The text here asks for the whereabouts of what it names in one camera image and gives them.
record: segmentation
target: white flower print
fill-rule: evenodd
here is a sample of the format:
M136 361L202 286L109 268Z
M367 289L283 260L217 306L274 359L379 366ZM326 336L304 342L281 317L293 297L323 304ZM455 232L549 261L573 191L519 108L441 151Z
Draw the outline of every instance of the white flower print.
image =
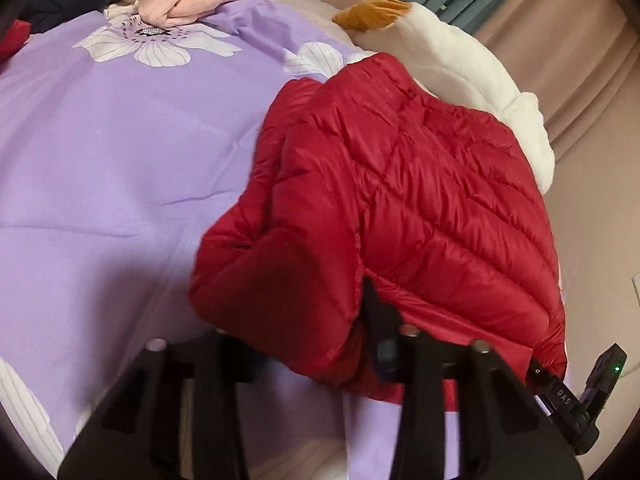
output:
M345 62L342 54L328 43L311 41L304 43L297 54L284 50L284 71L295 75L322 74L329 78L347 64L373 56L369 50L355 50Z
M86 49L97 62L135 53L133 57L145 65L180 66L191 60L187 48L200 48L224 57L240 52L242 49L239 46L216 39L228 37L226 32L203 23L191 23L167 30L152 27L136 14L114 20L111 26L100 27L76 43L74 48Z

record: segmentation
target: cable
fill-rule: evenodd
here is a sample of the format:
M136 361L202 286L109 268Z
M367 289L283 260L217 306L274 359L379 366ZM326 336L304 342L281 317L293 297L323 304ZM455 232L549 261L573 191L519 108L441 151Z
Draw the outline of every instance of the cable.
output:
M631 375L633 372L637 372L638 370L640 370L640 362L633 365L631 368L629 368L629 370L622 372L622 374L620 374L620 379L624 379L625 377Z

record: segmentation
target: metal screw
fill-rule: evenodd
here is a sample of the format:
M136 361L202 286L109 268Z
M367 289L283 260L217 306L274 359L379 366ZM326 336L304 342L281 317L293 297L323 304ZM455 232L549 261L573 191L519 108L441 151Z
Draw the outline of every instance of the metal screw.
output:
M484 339L474 339L471 342L471 348L479 354L488 354L491 351L491 345Z
M145 348L150 352L162 352L166 349L166 340L165 339L150 339L146 342Z
M414 326L409 324L404 324L400 326L400 335L405 337L418 337L420 331Z

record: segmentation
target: red cloth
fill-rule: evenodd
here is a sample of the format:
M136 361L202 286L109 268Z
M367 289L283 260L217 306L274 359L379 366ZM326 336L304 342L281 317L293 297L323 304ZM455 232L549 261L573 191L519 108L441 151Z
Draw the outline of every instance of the red cloth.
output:
M282 88L247 189L204 235L191 300L295 372L400 402L368 362L364 274L405 322L484 338L521 378L532 353L564 375L557 255L513 133L428 95L387 54Z
M29 39L31 24L21 20L14 20L11 28L0 41L0 63L18 52L24 42Z

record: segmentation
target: purple bedsheet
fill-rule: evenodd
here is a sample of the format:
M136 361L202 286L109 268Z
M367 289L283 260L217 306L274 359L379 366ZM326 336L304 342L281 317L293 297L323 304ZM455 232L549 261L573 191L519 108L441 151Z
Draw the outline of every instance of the purple bedsheet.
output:
M0 358L63 450L148 339L210 328L186 298L194 253L242 193L281 86L361 57L287 7L245 0L168 32L92 12L0 68ZM388 476L397 406L343 405L276 363L239 400L250 465L345 438L347 413L351 480Z

